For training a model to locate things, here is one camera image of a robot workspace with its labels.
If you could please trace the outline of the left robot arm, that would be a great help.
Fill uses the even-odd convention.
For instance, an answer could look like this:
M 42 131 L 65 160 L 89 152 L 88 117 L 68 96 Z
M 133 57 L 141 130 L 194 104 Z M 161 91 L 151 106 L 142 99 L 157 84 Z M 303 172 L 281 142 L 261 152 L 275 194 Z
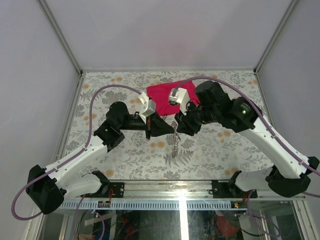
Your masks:
M 110 180 L 101 171 L 74 177 L 90 161 L 116 148 L 125 138 L 123 130 L 144 131 L 147 139 L 174 133 L 156 111 L 143 118 L 138 112 L 130 114 L 124 102 L 114 102 L 88 143 L 55 163 L 36 165 L 29 171 L 26 193 L 44 215 L 57 210 L 67 199 L 109 197 Z

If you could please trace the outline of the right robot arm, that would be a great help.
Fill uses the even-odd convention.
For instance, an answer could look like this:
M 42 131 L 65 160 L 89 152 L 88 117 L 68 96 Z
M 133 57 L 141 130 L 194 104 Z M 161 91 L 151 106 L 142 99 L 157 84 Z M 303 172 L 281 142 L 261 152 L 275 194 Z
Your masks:
M 227 183 L 229 194 L 236 198 L 254 190 L 272 190 L 285 198 L 306 194 L 311 183 L 309 174 L 317 173 L 320 161 L 292 147 L 245 94 L 240 92 L 238 98 L 230 99 L 221 87 L 222 80 L 204 80 L 194 90 L 197 105 L 181 83 L 171 90 L 168 101 L 179 106 L 175 115 L 177 132 L 194 136 L 202 125 L 218 123 L 245 137 L 273 163 L 262 170 L 236 171 Z

